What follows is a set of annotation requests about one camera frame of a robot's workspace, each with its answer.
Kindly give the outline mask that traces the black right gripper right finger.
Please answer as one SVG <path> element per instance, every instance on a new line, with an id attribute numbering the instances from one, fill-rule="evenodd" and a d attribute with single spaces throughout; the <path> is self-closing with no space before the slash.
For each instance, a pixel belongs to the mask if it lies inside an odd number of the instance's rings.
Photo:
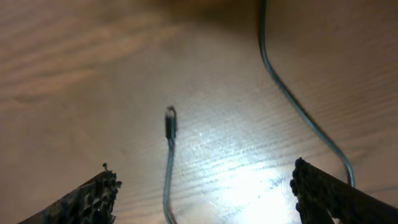
<path id="1" fill-rule="evenodd" d="M 290 187 L 303 224 L 397 224 L 397 209 L 307 163 L 295 161 Z"/>

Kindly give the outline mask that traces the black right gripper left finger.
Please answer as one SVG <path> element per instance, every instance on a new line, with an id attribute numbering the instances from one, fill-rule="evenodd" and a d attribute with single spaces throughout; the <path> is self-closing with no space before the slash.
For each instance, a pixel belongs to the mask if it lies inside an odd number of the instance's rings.
<path id="1" fill-rule="evenodd" d="M 103 164 L 104 171 L 20 224 L 113 224 L 113 206 L 122 182 Z"/>

